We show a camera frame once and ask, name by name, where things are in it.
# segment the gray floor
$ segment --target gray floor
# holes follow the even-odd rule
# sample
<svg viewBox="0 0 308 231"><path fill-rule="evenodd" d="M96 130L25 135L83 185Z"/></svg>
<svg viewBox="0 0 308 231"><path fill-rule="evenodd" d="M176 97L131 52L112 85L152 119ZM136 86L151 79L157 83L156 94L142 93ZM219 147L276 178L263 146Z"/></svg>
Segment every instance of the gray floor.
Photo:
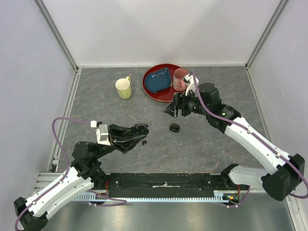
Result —
<svg viewBox="0 0 308 231"><path fill-rule="evenodd" d="M82 69L71 117L99 120L106 124L130 127L149 124L146 145L137 145L127 154L114 151L103 157L105 172L213 172L219 173L231 163L261 167L240 144L212 128L201 115L172 118L162 113L168 105L154 101L143 91L141 80L147 67ZM223 103L237 109L261 134L264 130L244 67L188 67L194 69L200 83L212 82ZM115 89L119 78L131 76L132 96L122 100ZM171 123L181 126L179 133L169 131ZM78 141L95 141L95 130L69 123L64 148L71 153ZM60 156L58 171L65 168Z"/></svg>
<svg viewBox="0 0 308 231"><path fill-rule="evenodd" d="M116 207L70 202L44 231L294 231L285 202L249 194L238 208L210 203L133 203Z"/></svg>

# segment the pink mug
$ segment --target pink mug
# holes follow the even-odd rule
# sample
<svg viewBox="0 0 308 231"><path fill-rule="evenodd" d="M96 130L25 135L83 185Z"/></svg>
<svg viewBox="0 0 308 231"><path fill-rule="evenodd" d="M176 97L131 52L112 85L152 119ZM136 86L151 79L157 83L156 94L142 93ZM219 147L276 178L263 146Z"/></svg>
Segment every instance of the pink mug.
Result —
<svg viewBox="0 0 308 231"><path fill-rule="evenodd" d="M184 91L186 89L183 78L189 74L188 70L184 68L176 69L173 76L173 88L177 91Z"/></svg>

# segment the yellow mug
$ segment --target yellow mug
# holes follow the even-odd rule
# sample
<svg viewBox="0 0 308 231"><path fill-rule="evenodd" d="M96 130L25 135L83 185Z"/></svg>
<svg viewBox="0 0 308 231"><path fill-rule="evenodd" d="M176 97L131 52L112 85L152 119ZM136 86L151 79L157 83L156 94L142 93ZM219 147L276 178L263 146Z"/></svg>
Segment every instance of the yellow mug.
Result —
<svg viewBox="0 0 308 231"><path fill-rule="evenodd" d="M123 100L129 99L131 95L130 77L127 76L126 78L118 79L115 84L115 88L117 93Z"/></svg>

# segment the mug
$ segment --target mug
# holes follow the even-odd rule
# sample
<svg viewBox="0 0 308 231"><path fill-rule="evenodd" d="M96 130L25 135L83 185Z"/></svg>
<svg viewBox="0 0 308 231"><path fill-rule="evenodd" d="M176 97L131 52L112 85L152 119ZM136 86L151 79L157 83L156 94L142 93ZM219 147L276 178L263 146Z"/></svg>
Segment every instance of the mug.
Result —
<svg viewBox="0 0 308 231"><path fill-rule="evenodd" d="M115 84L115 88L123 100L129 99L131 95L130 77L127 76L126 78L118 79Z"/></svg>
<svg viewBox="0 0 308 231"><path fill-rule="evenodd" d="M173 88L177 91L184 91L186 89L183 78L189 74L188 70L184 68L176 69L173 76Z"/></svg>

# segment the marble table surface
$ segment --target marble table surface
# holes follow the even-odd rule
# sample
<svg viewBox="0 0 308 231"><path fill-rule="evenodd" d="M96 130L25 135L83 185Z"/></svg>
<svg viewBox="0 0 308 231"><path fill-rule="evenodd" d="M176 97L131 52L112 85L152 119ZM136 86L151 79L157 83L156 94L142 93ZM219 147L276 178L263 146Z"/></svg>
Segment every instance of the marble table surface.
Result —
<svg viewBox="0 0 308 231"><path fill-rule="evenodd" d="M244 67L187 67L194 69L200 83L211 82L219 89L222 102L233 106L262 135L264 130ZM70 117L98 120L104 124L130 127L147 123L147 144L138 144L127 154L114 151L100 159L105 172L210 172L219 173L231 163L244 167L261 164L240 144L211 127L205 116L172 118L163 113L167 103L157 102L144 92L142 77L147 67L82 69ZM119 78L131 77L132 95L122 100L115 89ZM169 130L177 123L179 133ZM69 160L78 141L96 141L95 129L69 123L64 148ZM65 169L63 154L58 171Z"/></svg>

